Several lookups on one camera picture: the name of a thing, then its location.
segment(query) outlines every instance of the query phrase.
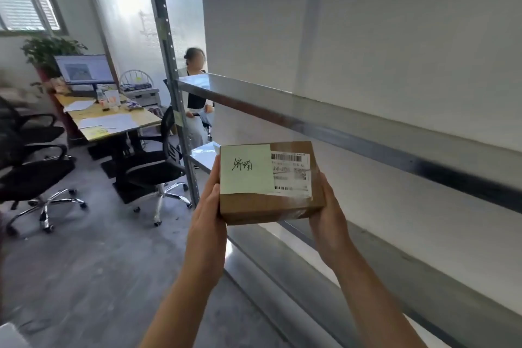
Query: yellow desk surface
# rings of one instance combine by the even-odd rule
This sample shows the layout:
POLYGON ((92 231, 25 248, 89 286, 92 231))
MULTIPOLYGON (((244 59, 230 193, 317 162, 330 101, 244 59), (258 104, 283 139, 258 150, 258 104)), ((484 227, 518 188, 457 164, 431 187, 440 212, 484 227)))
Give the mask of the yellow desk surface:
MULTIPOLYGON (((56 99, 58 100, 58 102, 60 102, 60 104, 63 107, 65 107, 75 101, 87 101, 87 100, 91 100, 92 98, 84 98, 84 97, 78 97, 78 96, 65 96, 65 95, 61 95, 61 94, 56 94, 56 99)), ((122 101, 128 100, 128 98, 123 94, 120 94, 120 99, 122 101)), ((137 110, 133 110, 133 111, 128 111, 124 107, 123 104, 119 107, 118 111, 112 111, 112 110, 103 111, 101 106, 99 104, 95 103, 92 106, 89 106, 87 109, 69 111, 68 113, 72 117, 72 119, 76 125, 80 124, 80 121, 84 118, 109 116, 111 114, 118 114, 118 113, 122 113, 122 114, 129 113, 139 128, 155 126, 155 125, 158 125, 161 123, 161 119, 158 116, 156 116, 155 114, 152 114, 151 112, 149 112, 147 109, 137 109, 137 110)), ((82 132, 83 136, 85 136, 85 138, 87 138, 87 140, 89 142, 92 142, 92 141, 97 141, 97 140, 106 138, 108 136, 117 135, 122 132, 132 131, 133 129, 136 129, 136 128, 131 128, 131 129, 128 129, 125 131, 109 133, 106 129, 101 128, 101 127, 90 127, 90 128, 81 129, 81 132, 82 132)))

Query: potted plant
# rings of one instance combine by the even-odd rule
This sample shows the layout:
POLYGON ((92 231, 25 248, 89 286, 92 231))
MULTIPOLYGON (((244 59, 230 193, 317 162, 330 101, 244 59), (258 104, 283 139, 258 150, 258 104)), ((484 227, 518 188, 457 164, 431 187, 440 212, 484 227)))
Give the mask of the potted plant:
POLYGON ((55 55, 81 55, 87 50, 82 43, 62 37, 31 37, 24 42, 23 53, 27 62, 36 68, 42 81, 60 77, 60 69, 54 60, 55 55))

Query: monitor screen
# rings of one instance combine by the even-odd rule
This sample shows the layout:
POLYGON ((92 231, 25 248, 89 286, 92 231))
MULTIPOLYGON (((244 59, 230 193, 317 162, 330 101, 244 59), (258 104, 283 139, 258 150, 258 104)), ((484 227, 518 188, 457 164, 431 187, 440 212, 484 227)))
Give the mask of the monitor screen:
POLYGON ((113 83, 105 55, 56 55, 65 82, 70 84, 113 83))

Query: brown cardboard box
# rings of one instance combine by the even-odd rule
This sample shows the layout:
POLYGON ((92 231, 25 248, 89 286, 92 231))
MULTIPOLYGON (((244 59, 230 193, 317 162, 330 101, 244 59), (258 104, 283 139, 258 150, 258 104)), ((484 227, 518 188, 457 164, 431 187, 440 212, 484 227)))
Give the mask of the brown cardboard box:
POLYGON ((319 167, 310 141, 271 143, 272 151, 310 154, 311 197, 280 197, 255 193, 221 194, 219 209, 229 225, 309 218, 325 205, 319 167))

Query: qr code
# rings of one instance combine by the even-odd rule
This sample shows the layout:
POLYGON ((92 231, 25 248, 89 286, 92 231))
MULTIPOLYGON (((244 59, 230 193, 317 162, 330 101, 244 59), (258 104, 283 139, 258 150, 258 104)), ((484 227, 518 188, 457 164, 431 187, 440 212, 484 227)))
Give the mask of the qr code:
POLYGON ((294 169, 294 179, 306 180, 306 169, 294 169))

